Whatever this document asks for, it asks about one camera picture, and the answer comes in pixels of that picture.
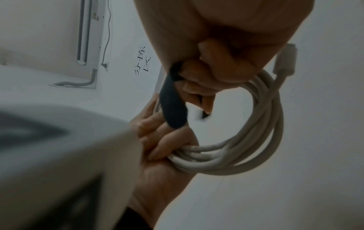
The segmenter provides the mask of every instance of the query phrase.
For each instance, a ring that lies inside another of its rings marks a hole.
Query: hand
[[[170,128],[162,113],[153,114],[158,99],[155,94],[143,111],[130,121],[144,147],[141,173],[129,207],[138,212],[154,228],[159,216],[188,185],[194,175],[171,165],[166,156],[184,145],[198,145],[188,126]]]
[[[313,8],[313,0],[135,0],[164,69],[185,61],[180,96],[211,112],[215,94],[256,75]],[[203,95],[200,103],[196,94]]]

